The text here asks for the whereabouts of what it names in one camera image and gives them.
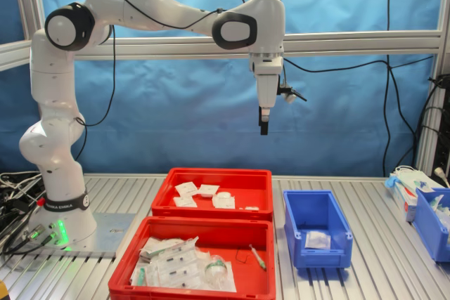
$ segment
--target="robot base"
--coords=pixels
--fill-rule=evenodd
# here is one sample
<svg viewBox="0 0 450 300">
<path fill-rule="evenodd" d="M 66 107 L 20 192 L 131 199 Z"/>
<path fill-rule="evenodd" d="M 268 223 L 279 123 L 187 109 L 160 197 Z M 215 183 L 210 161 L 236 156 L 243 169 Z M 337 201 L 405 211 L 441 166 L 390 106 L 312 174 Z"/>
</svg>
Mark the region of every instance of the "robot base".
<svg viewBox="0 0 450 300">
<path fill-rule="evenodd" d="M 136 214 L 93 214 L 97 228 L 88 238 L 56 250 L 53 255 L 114 258 Z"/>
<path fill-rule="evenodd" d="M 39 225 L 43 225 L 45 229 L 39 236 L 41 240 L 37 240 L 36 244 L 52 232 L 56 233 L 56 237 L 31 254 L 51 249 L 55 250 L 53 255 L 114 257 L 134 217 L 135 214 L 92 214 L 90 209 L 56 213 L 38 208 L 29 222 L 29 231 Z M 36 244 L 27 244 L 21 251 Z"/>
</svg>

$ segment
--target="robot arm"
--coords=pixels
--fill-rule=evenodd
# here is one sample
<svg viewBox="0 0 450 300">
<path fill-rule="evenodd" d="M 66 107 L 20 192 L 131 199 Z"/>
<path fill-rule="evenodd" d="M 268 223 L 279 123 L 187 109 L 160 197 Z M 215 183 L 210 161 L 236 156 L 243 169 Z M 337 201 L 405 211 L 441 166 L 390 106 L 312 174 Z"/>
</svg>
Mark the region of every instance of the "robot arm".
<svg viewBox="0 0 450 300">
<path fill-rule="evenodd" d="M 50 14 L 45 31 L 64 51 L 79 51 L 105 41 L 109 25 L 136 30 L 190 30 L 210 36 L 224 49 L 246 48 L 257 80 L 262 134 L 275 105 L 283 69 L 284 5 L 280 0 L 249 0 L 228 11 L 207 12 L 175 0 L 86 0 Z"/>
<path fill-rule="evenodd" d="M 32 39 L 32 96 L 39 104 L 41 120 L 20 140 L 20 151 L 38 166 L 46 186 L 44 208 L 32 215 L 29 227 L 54 231 L 55 242 L 48 246 L 76 244 L 96 229 L 82 168 L 70 152 L 83 132 L 75 119 L 84 120 L 75 98 L 74 56 L 107 40 L 111 25 L 190 30 L 211 36 L 225 49 L 246 48 L 257 80 L 262 134 L 267 134 L 276 95 L 290 93 L 286 83 L 279 84 L 285 33 L 280 0 L 249 0 L 231 10 L 213 12 L 175 0 L 86 0 L 55 10 L 46 19 L 45 30 Z"/>
</svg>

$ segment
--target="metal slatted table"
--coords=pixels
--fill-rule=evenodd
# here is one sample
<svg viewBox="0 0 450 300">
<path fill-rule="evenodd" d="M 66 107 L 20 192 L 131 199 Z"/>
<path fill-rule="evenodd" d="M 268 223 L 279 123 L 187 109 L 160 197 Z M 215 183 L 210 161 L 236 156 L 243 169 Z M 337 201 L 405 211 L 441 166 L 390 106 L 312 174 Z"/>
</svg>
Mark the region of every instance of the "metal slatted table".
<svg viewBox="0 0 450 300">
<path fill-rule="evenodd" d="M 116 259 L 81 256 L 13 256 L 0 262 L 0 279 L 11 299 L 106 300 L 108 281 L 165 175 L 88 174 L 85 183 L 95 212 L 132 213 L 136 217 Z M 450 300 L 450 264 L 436 264 L 414 227 L 400 211 L 380 178 L 275 176 L 277 299 Z M 290 264 L 283 229 L 282 190 L 332 190 L 354 234 L 352 266 L 310 268 Z"/>
</svg>

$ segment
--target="red plastic bin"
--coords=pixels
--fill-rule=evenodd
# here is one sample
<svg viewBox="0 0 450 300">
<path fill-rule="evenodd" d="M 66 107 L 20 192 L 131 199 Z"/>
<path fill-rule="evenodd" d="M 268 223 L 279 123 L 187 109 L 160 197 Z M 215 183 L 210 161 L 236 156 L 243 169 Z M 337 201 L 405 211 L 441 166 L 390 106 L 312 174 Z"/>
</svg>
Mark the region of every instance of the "red plastic bin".
<svg viewBox="0 0 450 300">
<path fill-rule="evenodd" d="M 220 185 L 218 193 L 226 191 L 235 197 L 235 209 L 216 209 L 211 198 L 201 195 L 193 197 L 198 207 L 177 207 L 174 197 L 179 194 L 178 184 L 194 182 L 197 188 L 202 184 Z M 245 207 L 259 207 L 258 211 L 244 210 Z M 250 169 L 190 169 L 170 170 L 152 203 L 154 216 L 255 219 L 272 220 L 272 174 L 267 170 Z"/>
<path fill-rule="evenodd" d="M 160 239 L 198 236 L 196 246 L 231 262 L 236 293 L 131 286 L 129 279 L 139 250 L 150 236 Z M 248 245 L 252 244 L 266 263 L 262 270 Z M 108 283 L 112 300 L 272 300 L 276 297 L 274 230 L 268 221 L 187 219 L 152 216 L 145 218 L 131 240 Z"/>
</svg>

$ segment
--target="blue plastic bin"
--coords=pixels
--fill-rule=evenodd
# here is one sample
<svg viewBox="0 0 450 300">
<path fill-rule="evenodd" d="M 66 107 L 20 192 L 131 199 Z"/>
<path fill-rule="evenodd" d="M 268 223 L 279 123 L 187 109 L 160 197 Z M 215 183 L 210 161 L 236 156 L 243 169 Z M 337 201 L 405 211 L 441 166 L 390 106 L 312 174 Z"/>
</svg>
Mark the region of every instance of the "blue plastic bin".
<svg viewBox="0 0 450 300">
<path fill-rule="evenodd" d="M 442 225 L 430 206 L 430 202 L 434 198 L 444 195 L 440 204 L 444 207 L 450 207 L 450 189 L 434 190 L 433 193 L 423 193 L 419 189 L 416 190 L 418 198 L 413 224 L 432 259 L 434 261 L 450 261 L 450 247 L 447 245 L 449 231 Z"/>
<path fill-rule="evenodd" d="M 331 191 L 283 191 L 284 231 L 297 268 L 346 268 L 352 260 L 353 234 Z M 307 233 L 331 236 L 330 249 L 305 249 Z"/>
</svg>

